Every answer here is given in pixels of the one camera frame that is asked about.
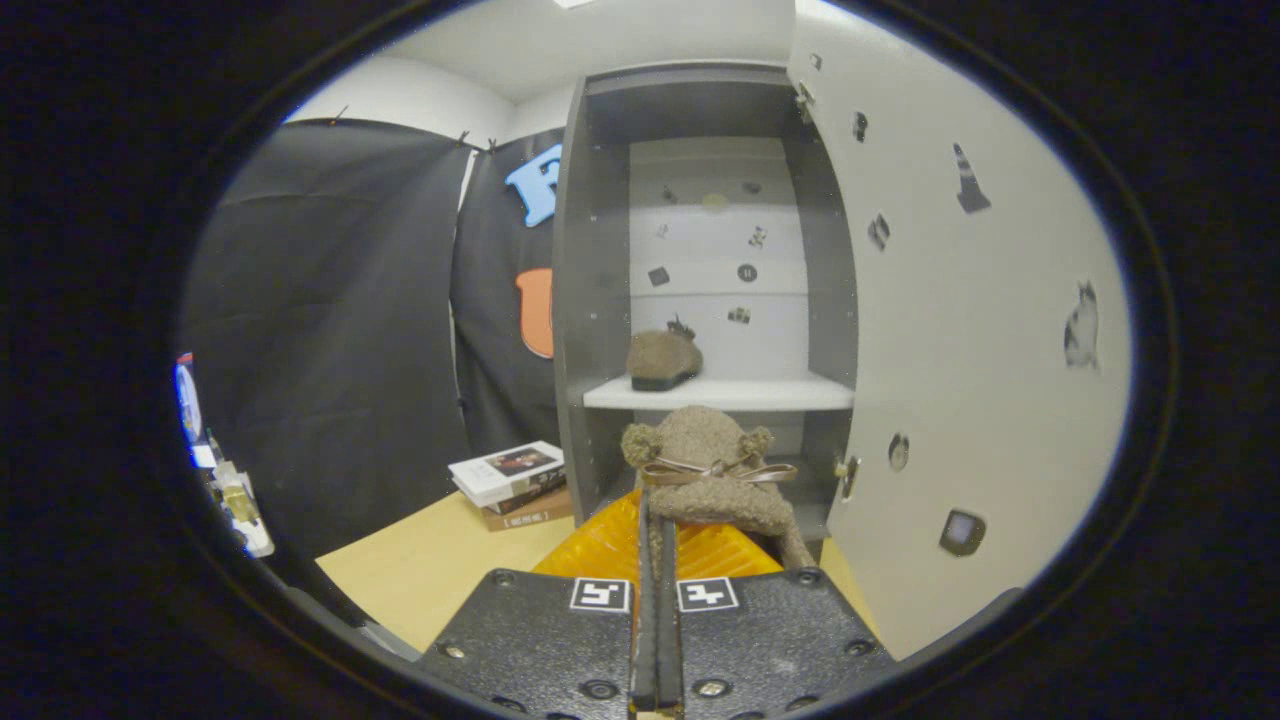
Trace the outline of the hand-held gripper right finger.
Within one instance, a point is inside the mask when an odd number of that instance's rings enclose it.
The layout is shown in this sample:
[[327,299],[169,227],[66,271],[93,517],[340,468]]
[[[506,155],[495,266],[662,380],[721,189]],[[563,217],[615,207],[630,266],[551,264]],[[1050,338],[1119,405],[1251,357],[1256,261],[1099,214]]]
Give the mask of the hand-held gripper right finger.
[[859,689],[893,659],[819,568],[680,580],[660,524],[658,708],[677,719],[780,719]]

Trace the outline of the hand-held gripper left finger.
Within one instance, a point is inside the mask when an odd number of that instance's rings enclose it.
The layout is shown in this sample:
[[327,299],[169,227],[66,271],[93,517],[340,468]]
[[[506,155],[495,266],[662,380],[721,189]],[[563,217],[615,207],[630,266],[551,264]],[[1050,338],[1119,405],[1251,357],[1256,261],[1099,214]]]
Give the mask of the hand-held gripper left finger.
[[529,719],[634,719],[660,702],[646,497],[596,514],[550,556],[552,573],[498,568],[419,667]]

